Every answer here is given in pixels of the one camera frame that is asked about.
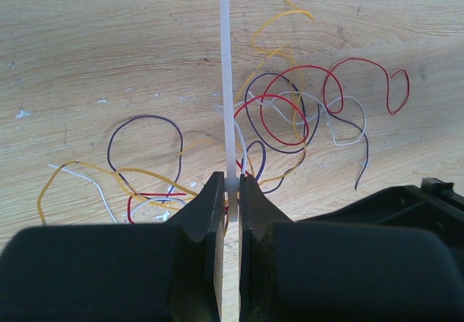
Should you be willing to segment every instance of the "wood grain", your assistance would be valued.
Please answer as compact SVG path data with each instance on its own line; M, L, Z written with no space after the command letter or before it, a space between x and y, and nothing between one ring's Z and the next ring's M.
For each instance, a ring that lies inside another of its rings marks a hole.
M316 21L284 17L265 30L259 46L290 42L299 62L326 67L351 56L372 58L390 72L403 67L412 92L404 110L391 116L378 69L353 62L337 70L346 93L360 98L368 113L371 160L360 189L353 185L365 147L335 147L322 125L304 164L270 199L300 219L387 186L419 184L426 176L454 181L456 191L464 193L464 1L292 1ZM253 32L287 9L283 0L231 0L235 89L263 58L250 46ZM0 247L21 228L40 224L36 199L52 172L46 165L79 159L106 166L109 135L127 117L167 116L179 124L187 144L207 136L221 140L222 121L212 108L222 100L214 96L221 92L219 34L219 0L0 0ZM286 67L285 60L275 59L264 69ZM306 91L320 96L323 75L305 75ZM404 96L405 82L398 78L392 86L394 106ZM20 110L30 115L16 118ZM278 117L266 115L273 130L289 131ZM347 115L358 120L354 112ZM239 122L247 141L254 139L246 118ZM113 158L118 166L174 176L177 151L176 132L147 120L121 132ZM296 160L269 152L265 176ZM199 146L186 154L181 183L196 181L198 191L212 171L224 167L220 148ZM115 182L76 170L104 187L123 221L125 197ZM166 190L150 178L130 178L140 190ZM65 174L43 207L50 224L110 222L94 187ZM139 217L152 215L146 211ZM226 240L225 259L223 317L236 321L236 225Z

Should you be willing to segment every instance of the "red wire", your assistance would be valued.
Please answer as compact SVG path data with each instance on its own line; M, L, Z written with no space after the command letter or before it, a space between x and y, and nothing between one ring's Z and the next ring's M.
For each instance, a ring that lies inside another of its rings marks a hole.
M172 194L163 194L163 193L140 193L140 195L144 197L184 197L186 196L186 193L172 193ZM132 221L132 216L131 216L131 206L132 206L132 195L129 196L128 199L128 220L130 224L135 224Z
M379 67L385 73L385 79L386 79L386 110L389 111L390 115L397 114L406 105L406 102L409 99L409 95L410 95L409 75L407 74L406 70L398 70L393 75L391 75L389 77L389 74L386 71L386 69L377 62L374 62L374 61L372 61L370 59L364 59L362 57L348 57L347 59L343 59L342 61L340 61L339 63L334 65L331 68L330 71L333 72L339 65L342 65L342 64L344 64L345 62L348 62L348 61L363 61L363 62L371 63L372 65L375 65L375 66ZM393 78L399 72L403 72L405 74L405 77L406 77L406 81L407 81L406 98L396 110L391 110L390 109L390 79ZM326 86L327 86L329 75L330 74L327 74L326 79L324 80L324 85L322 87L322 98L323 98L324 106L326 107L326 109L331 114L338 114L343 110L343 107L344 107L343 94L340 91L340 96L341 96L340 109L338 111L336 111L336 112L333 111L333 110L330 110L330 108L327 107L327 101L326 101Z
M402 110L402 108L405 106L407 100L409 99L409 95L410 95L410 92L411 92L411 82L410 82L410 79L409 79L409 74L407 74L407 71L406 70L397 70L395 73L393 73L392 75L390 75L390 79L393 79L393 77L400 73L400 72L403 72L405 74L405 78L406 78L406 84L407 84L407 88L406 88L406 97L405 97L405 100L403 101L403 103L401 103L401 105L397 108L397 110L394 110L393 112L390 112L390 109L389 109L389 100L390 98L387 97L386 98L386 104L387 104L387 109L389 111L389 113L391 115L395 115L397 114L400 110Z
M269 91L270 87L284 74L288 73L288 72L291 72L292 70L299 70L301 68L315 68L316 70L323 70L324 72L328 73L327 76L332 76L333 79L335 79L337 85L339 86L339 90L340 90L340 97L341 97L341 109L343 109L343 105L344 105L344 99L343 99L343 89L341 88L341 84L340 84L340 81L339 79L328 69L324 68L324 67L321 67L321 66L316 66L316 65L300 65L300 66L295 66L295 67L292 67L292 68L289 68L288 70L284 70L281 74L277 75L268 85L268 87L265 89L263 95L266 95L266 96L269 96L267 95L266 93ZM298 111L298 114L300 114L305 123L307 124L307 121L306 121L306 118L305 118L305 115L303 113L301 113L301 111L299 110L298 106L296 106L293 102L287 100L288 103L290 103L292 105L293 108L295 108L295 110ZM262 124L264 125L266 131L278 142L282 143L282 144L285 144L287 146L297 146L299 144L301 144L302 142L306 141L306 138L308 137L308 135L310 134L310 129L309 129L309 126L307 125L307 131L306 131L306 136L298 143L288 143L288 142L284 142L282 140L280 140L279 138L277 138L268 128L268 126L266 125L266 122L264 120L264 115L262 113L262 106L260 106L260 116L261 116L261 122Z
M269 87L274 83L274 81L275 81L277 78L275 78L275 79L270 83L270 85L268 86L268 88L266 89L266 91L269 89ZM237 111L235 112L235 115L234 115L233 117L234 117L234 118L237 117L237 115L238 115L246 106L248 106L250 103L252 103L252 102L254 102L254 101L258 100L258 99L264 99L264 98L267 98L267 97L273 97L273 98L275 98L275 99L281 99L282 101L285 101L285 102L287 102L288 104L290 104L290 105L298 112L298 114L303 118L304 125L306 126L306 134L304 135L304 137L303 137L303 139L302 139L301 141L299 141L299 142L297 142L297 143L287 143L287 142L284 142L284 141L278 139L276 136L274 136L274 135L270 132L270 130L268 129L268 127L266 126L266 124L265 124L263 118L261 117L261 118L262 118L262 124L265 126L266 130L268 131L268 133L269 133L274 139L276 139L277 141L281 142L282 144L286 144L287 146L297 146L297 145L299 145L299 144L305 142L306 139L307 139L307 137L308 137L309 134L310 134L310 125L307 123L306 117L305 117L305 115L302 113L302 111L300 110L300 108L298 108L298 106L296 106L295 103L293 103L293 102L290 101L289 99L286 99L286 98L283 97L283 96L275 95L275 94L266 94L266 93L264 93L263 95L259 95L259 96L253 97L253 98L250 99L249 101L243 103L243 104L237 109Z

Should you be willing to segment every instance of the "white wire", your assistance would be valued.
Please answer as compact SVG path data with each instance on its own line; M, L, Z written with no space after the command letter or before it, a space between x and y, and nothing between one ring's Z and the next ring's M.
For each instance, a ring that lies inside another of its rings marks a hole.
M50 167L50 168L55 168L55 169L57 169L59 166L49 164L49 167ZM67 168L62 168L61 170L62 170L62 171L65 171L65 172L68 172L69 174L71 174L71 175L73 175L73 176L76 176L76 177L85 179L86 181L88 181L88 182L92 183L94 186L96 186L96 188L99 190L100 196L102 197L101 200L103 201L103 204L104 204L105 208L107 209L107 212L108 212L109 216L111 217L111 219L113 219L113 222L114 222L115 224L117 224L116 217L115 217L115 215L113 214L113 212L111 211L111 208L109 208L109 205L108 205L108 203L107 203L107 199L104 197L103 190L102 190L102 188L100 188L100 185L99 185L97 182L95 182L95 181L94 181L92 178L90 178L90 177L87 177L87 176L85 176L85 175L81 175L80 173L77 173L77 172L68 170Z
M133 217L134 213L141 207L149 204L150 202L159 202L159 201L172 201L172 202L178 202L179 204L181 204L182 206L185 206L187 205L187 202L183 201L182 199L176 199L175 197L155 197L153 199L148 199L148 200L145 200L144 202L138 204L136 206L136 208L134 208L131 212L130 212L130 216Z
M215 107L216 111L219 113L219 115L221 117L223 117L224 113L221 112L220 108L224 107L224 106L221 106L220 104L214 104L214 107ZM247 168L248 168L247 146L245 144L244 135L241 133L241 129L240 129L239 124L235 120L233 121L233 124L235 125L235 129L237 130L237 134L239 135L241 148L242 148L243 153L244 153L244 164L241 166L241 173L245 174L245 172L247 171Z
M292 91L284 91L284 92L281 92L279 94L279 96L282 96L282 95L285 95L285 94L292 94ZM329 124L329 127L331 129L331 135L332 135L332 139L333 139L333 144L335 144L336 146L351 146L352 144L356 144L357 142L359 142L361 139L363 139L363 136L364 136L364 133L366 131L366 128L367 128L367 124L368 124L368 117L366 116L365 114L365 110L364 110L364 106L363 104L361 104L360 100L357 99L356 97L353 97L353 96L343 96L344 99L352 99L353 101L357 102L357 104L360 106L361 108L361 111L362 111L362 118L364 119L364 125L362 127L362 131L360 133L360 135L354 140L354 141L351 141L351 142L347 142L347 143L338 143L336 138L335 138L335 131L334 131L334 128L332 126L332 122L331 122L331 116L327 113L327 109L326 109L326 106L324 106L324 104L318 99L316 98L315 96L311 95L311 94L307 94L306 92L302 92L301 95L305 95L305 96L308 96L310 97L311 99L314 99L323 109L323 111L325 112L325 114L327 115L327 120L328 120L328 124ZM338 97L336 99L334 99L331 103L329 103L327 105L327 107L330 107L332 104L340 101L341 97ZM267 105L267 106L271 106L278 114L281 115L281 117L287 122L287 123L290 123L292 124L293 122L288 119L285 114L283 114L279 108L277 108L275 105L274 105L274 101L277 100L277 98L274 98L274 99L271 99L270 101L267 101L267 100L264 100L264 104L263 105ZM310 122L312 120L314 120L315 118L317 118L318 116L317 115L313 115L312 117L307 117L306 118L306 121L307 122ZM296 123L296 125L303 125L305 122L304 121L300 121L298 123Z

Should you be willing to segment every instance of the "dark purple wire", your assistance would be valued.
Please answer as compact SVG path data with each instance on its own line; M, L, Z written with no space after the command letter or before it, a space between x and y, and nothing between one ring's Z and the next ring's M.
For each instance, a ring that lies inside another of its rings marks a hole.
M260 166L260 169L258 170L258 173L256 174L256 177L254 178L254 179L256 179L256 182L257 182L258 179L260 179L260 177L262 175L262 172L264 170L264 167L266 165L266 147L264 146L264 144L261 141L256 140L256 141L253 141L252 143L249 144L249 146L246 148L246 153L248 153L248 151L255 144L259 144L261 146L261 150L262 150L261 166ZM244 158L241 158L241 165L242 166L244 165Z
M309 137L309 139L307 140L306 146L308 146L311 143L312 139L314 138L316 130L319 127L319 120L320 120L320 105L318 104L318 119L316 120L316 124L314 125L314 130L311 133L311 137ZM305 160L305 157L306 157L306 153L303 155L302 161L299 162L298 166L300 166L303 163L303 161ZM276 191L277 189L279 189L281 187L282 183L283 183L284 178L285 178L285 176L280 179L280 181L278 182L276 187L274 187L271 190L264 191L263 194L270 194L270 193L273 193L274 191Z
M245 91L245 102L247 102L248 100L248 93L249 93L249 90L250 88L252 87L252 85L254 84L255 81L257 81L258 79L260 79L261 77L264 77L265 75L279 75L278 73L272 73L272 72L267 72L267 73L263 73L263 74L260 74L258 75L255 79L253 79L250 84L248 84L247 88L246 88L246 91ZM285 76L281 76L282 79L284 79L285 81L287 81L289 84L291 84L291 86L293 87L293 89L296 91L296 92L299 92L297 86L295 84L293 84L290 79L288 79L287 77ZM304 114L304 116L306 117L306 109L305 109L305 102L303 101L303 98L300 99L300 102L302 103L302 112ZM260 132L257 130L256 126L254 125L253 123L253 120L252 120L252 117L251 115L249 114L249 109L248 109L248 106L245 107L245 110L246 110L246 116L248 117L248 121L249 123L252 125L253 127L253 130L254 132L258 135L258 137L260 138L260 140L266 145L268 146L269 148L271 148L272 150L276 151L276 152L279 152L279 153L282 153L282 154L296 154L296 153L300 153L303 148L300 148L298 150L294 150L293 152L288 152L288 151L285 151L285 150L281 150L281 149L278 149L278 148L275 148L274 146L271 146L260 134ZM303 136L306 135L306 126L304 127L304 131L303 131Z
M329 115L331 117L334 117L335 119L337 120L340 120L342 121L343 123L346 123L346 124L350 124L351 126L354 126L356 127L360 132L362 132L362 128L360 128L358 125L356 125L355 123L351 122L351 121L348 121L346 119L342 119L341 117L337 117L335 114L332 114L330 112L328 112ZM355 190L357 190L357 186L358 184L360 183L360 179L361 177L363 176L364 174L364 171L365 169L367 168L368 166L368 163L369 163L369 140L368 140L368 137L366 136L365 133L362 134L364 136L364 139L365 139L365 162L364 162L364 166L362 167L361 171L359 172L359 174L357 175L356 177L356 181L355 181Z
M248 97L248 93L249 93L249 90L250 88L252 87L253 83L255 81L257 81L259 78L265 76L265 75L278 75L278 73L272 73L272 72L268 72L268 73L263 73L263 74L260 74L258 75L256 78L254 78L250 84L248 84L248 87L246 88L246 91L245 91L245 102L247 101L247 97ZM299 89L297 88L297 86L295 86L295 84L293 84L287 77L285 76L281 76L281 78L283 78L285 81L287 81L288 83L291 84L291 86L293 87L293 89L299 93ZM305 103L303 101L303 98L300 99L301 100L301 103L302 103L302 111L304 113L304 116L306 116L306 112L305 112ZM258 137L261 139L261 141L267 145L269 148L271 148L272 150L276 151L276 152L280 152L280 153L283 153L283 154L296 154L296 153L299 153L303 150L303 148L301 149L298 149L298 150L295 150L293 152L286 152L286 151L283 151L283 150L280 150L280 149L277 149L275 148L274 146L271 146L268 142L266 142L266 140L264 140L264 138L260 135L260 133L258 132L258 130L256 129L256 126L254 125L253 123L253 120L252 120L252 117L251 115L249 114L249 110L248 110L248 107L245 107L245 110L246 110L246 116L248 117L248 121L249 123L252 125L253 127L253 130L254 132L258 135ZM360 132L362 132L362 128L360 128L358 125L356 125L355 123L351 122L351 121L348 121L348 120L345 120L341 117L338 117L336 115L333 115L331 113L329 113L329 115L331 117L334 117L335 119L339 120L339 121L342 121L343 123L347 123L347 124L350 124L354 127L356 127ZM307 140L307 143L306 143L306 146L308 146L311 141L312 141L312 138L314 137L315 135L315 132L316 130L318 129L318 126L319 126L319 120L320 120L320 105L318 104L318 119L317 119L317 122L315 124L315 127L314 127L314 130L312 131L312 134L311 134L311 137L309 137L309 139ZM361 177L363 176L364 172L365 172L365 169L367 168L368 166L368 163L369 163L369 140L368 140L368 137L366 136L366 134L364 133L363 134L364 136L364 139L365 139L365 144L366 144L366 153L365 153L365 156L366 156L366 159L365 159L365 163L364 163L364 166L362 167L360 173L357 175L356 177L356 181L355 181L355 190L357 190L357 187L359 185L359 182L360 182L360 179ZM303 161L305 159L305 156L303 157L302 161L298 164L298 166L300 166ZM279 189L283 183L283 180L284 180L285 177L282 177L279 181L279 183L277 184L277 186L271 190L268 190L268 191L265 191L263 194L269 194L269 193L272 193L274 191L276 191L277 189Z
M180 128L172 121L172 120L169 120L167 119L166 117L160 117L159 115L151 115L151 114L145 114L145 115L137 115L135 117L132 117L131 119L129 119L128 121L126 121L125 123L123 123L120 127L118 127L115 132L113 132L113 134L111 135L111 138L109 139L109 143L108 143L108 149L107 149L107 161L108 161L108 165L111 167L111 169L113 171L116 171L117 169L115 168L115 166L112 164L111 162L111 158L109 157L110 156L110 152L111 152L111 146L113 144L113 140L115 139L115 136L116 136L116 133L119 132L120 129L124 128L127 124L129 123L132 123L133 121L135 120L138 120L138 119L144 119L144 118L151 118L151 119L160 119L160 120L164 120L166 121L167 123L171 124L172 126L174 126L174 128L177 130L177 132L179 132L179 137L181 138L181 150L180 152L182 152L183 150L183 136L182 136L182 133L181 133L181 130ZM182 171L182 154L179 155L179 163L178 163L178 172L177 172L177 176L175 177L175 182L177 183L178 180L179 180L179 177L181 177L181 171ZM127 179L124 178L124 176L120 173L119 176L126 182L128 183ZM169 194L172 193L174 190L174 186L171 186L170 190L169 190Z

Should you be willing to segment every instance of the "purple wire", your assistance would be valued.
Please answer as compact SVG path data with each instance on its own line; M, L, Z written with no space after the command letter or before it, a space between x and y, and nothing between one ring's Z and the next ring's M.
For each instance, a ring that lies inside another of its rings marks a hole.
M309 137L309 139L307 140L306 146L308 146L311 143L312 139L314 138L316 130L319 127L319 120L320 120L320 105L318 104L318 119L316 120L316 124L314 125L314 130L311 133L311 137ZM303 163L303 161L305 160L305 157L306 157L306 152L303 155L302 161L299 162L298 166L300 166ZM271 190L264 191L263 194L270 194L270 193L273 193L274 191L276 191L277 189L279 189L281 187L282 183L283 183L284 178L285 178L285 176L280 179L280 181L278 182L276 187L274 187Z
M179 137L181 138L181 150L180 152L182 152L183 150L183 136L182 136L182 133L181 133L181 130L180 128L172 121L172 120L169 120L167 119L166 117L161 117L159 115L151 115L151 114L145 114L145 115L137 115L135 117L132 117L131 119L129 119L128 121L126 121L125 123L123 123L121 126L119 126L115 132L113 132L113 134L111 135L111 138L109 139L109 143L108 143L108 149L107 149L107 161L108 161L108 165L111 167L111 169L113 171L116 171L117 169L115 168L115 166L112 164L111 162L111 158L110 158L110 153L111 153L111 146L113 144L113 140L115 139L116 137L116 133L119 132L120 129L124 128L127 124L129 123L132 123L133 121L135 120L138 120L138 119L144 119L144 118L151 118L151 119L160 119L160 120L164 120L165 122L171 124L172 126L174 126L174 128L177 130L177 132L179 133ZM182 154L179 155L179 163L178 163L178 172L177 172L177 176L175 177L175 182L177 183L178 180L179 180L179 177L181 177L181 171L182 171ZM125 181L128 183L127 179L124 178L124 176L120 173L119 176ZM174 190L174 186L171 186L170 190L169 190L169 194L172 193Z
M351 122L351 121L348 121L346 119L342 119L341 117L337 117L335 114L332 114L330 112L328 112L329 115L331 117L334 117L335 119L337 120L340 120L342 121L343 123L346 123L346 124L350 124L351 126L354 126L356 127L360 132L362 132L362 128L360 128L358 125L356 125L355 123ZM360 179L361 177L363 176L364 174L364 171L365 169L367 168L368 166L368 163L369 163L369 140L368 140L368 137L365 135L365 133L362 134L364 136L364 139L365 139L365 162L364 162L364 166L362 167L361 171L359 172L359 174L357 175L356 177L356 181L355 181L355 190L357 190L357 186L358 184L360 183Z
M272 73L272 72L268 72L268 73L263 73L263 74L260 74L258 75L256 78L254 78L250 84L248 85L248 87L246 88L246 91L245 91L245 102L247 101L247 97L248 97L248 93L250 91L250 88L252 87L253 83L255 81L257 81L259 78L265 76L265 75L274 75L274 76L277 76L279 75L278 73ZM293 84L287 77L285 76L281 76L281 78L283 78L285 81L287 81L288 83L291 84L291 86L293 87L293 89L299 93L299 89L297 88L297 86L295 86L295 84ZM306 116L306 111L305 111L305 103L303 101L303 98L300 99L301 100L301 103L302 103L302 111L303 111L303 114L304 116ZM252 120L252 117L251 115L249 114L249 110L248 110L248 106L245 107L245 110L246 110L246 116L248 117L248 121L249 123L252 125L253 127L253 130L254 132L258 135L258 137L261 139L261 141L266 145L268 146L269 148L271 148L272 150L276 151L276 152L280 152L280 153L283 153L283 154L296 154L296 153L299 153L303 150L303 148L301 149L298 149L298 150L295 150L293 152L286 152L286 151L283 151L281 149L278 149L278 148L275 148L274 146L271 146L268 142L266 142L266 140L264 140L264 138L260 135L259 131L257 130L256 126L254 125L253 123L253 120ZM348 121L348 120L345 120L341 117L338 117L336 115L333 115L331 113L329 113L329 115L331 117L334 117L335 119L339 120L339 121L342 121L343 123L347 123L347 124L350 124L352 126L354 126L355 128L357 128L360 132L362 132L362 128L360 128L358 125L356 125L355 123L351 122L351 121ZM319 126L319 121L320 121L320 105L318 104L318 119L317 119L317 122L315 124L315 127L314 127L314 130L312 131L312 134L311 136L309 137L309 139L307 140L307 143L306 143L306 146L308 146L314 135L315 135L315 132L316 130L318 129L318 126ZM364 166L362 167L362 170L360 171L360 173L358 174L358 176L356 177L356 181L355 181L355 190L357 190L357 187L359 185L359 182L360 182L360 179L361 177L363 176L364 172L365 172L365 169L367 168L368 166L368 163L369 163L369 140L368 140L368 137L366 136L366 134L364 133L363 134L364 136L364 139L365 139L365 143L366 143L366 159L365 159L365 163L364 163ZM300 166L303 161L305 160L305 156L303 156L303 159L302 161L298 164L298 166ZM269 194L269 193L272 193L274 191L276 191L277 189L279 189L283 183L283 180L284 180L285 177L282 177L279 181L279 183L277 184L277 186L271 190L268 190L268 191L264 191L263 194Z
M265 75L279 75L278 73L272 73L272 72L267 72L267 73L263 73L263 74L260 74L258 75L255 79L253 79L250 84L248 84L248 87L246 88L246 91L245 91L245 102L247 102L248 100L248 93L249 93L249 90L250 88L252 87L252 85L254 84L255 81L257 81L258 79L260 79L261 77L264 77ZM293 89L296 91L296 92L299 92L297 86L295 86L295 84L293 84L290 79L288 79L287 77L285 76L281 76L282 79L284 79L285 81L287 81L289 84L291 84L291 86L293 87ZM305 109L305 102L303 101L303 98L300 99L300 102L302 103L302 112L304 114L304 116L306 117L306 109ZM298 150L294 150L293 152L288 152L288 151L285 151L285 150L281 150L281 149L278 149L278 148L275 148L274 146L271 146L260 134L260 132L257 130L256 126L254 125L253 123L253 120L252 120L252 117L251 115L249 114L249 109L248 109L248 106L245 107L245 110L246 110L246 116L248 117L248 121L249 123L252 125L253 127L253 130L254 132L257 134L257 136L260 138L260 140L266 145L268 146L269 148L271 148L272 150L276 151L276 152L279 152L279 153L282 153L282 154L296 154L296 153L300 153L303 148L300 148ZM306 135L306 126L304 127L304 131L303 131L303 136Z
M254 179L256 179L256 182L258 181L258 179L260 179L261 175L262 175L262 172L264 170L264 167L266 165L266 147L264 146L264 144L261 142L261 141L253 141L252 143L250 143L250 145L246 148L246 153L248 153L248 151L255 145L255 144L259 144L261 146L261 149L262 149L262 159L261 159L261 166L260 166L260 169L258 170L258 173L256 174L256 177ZM241 158L241 165L243 166L244 164L244 158Z

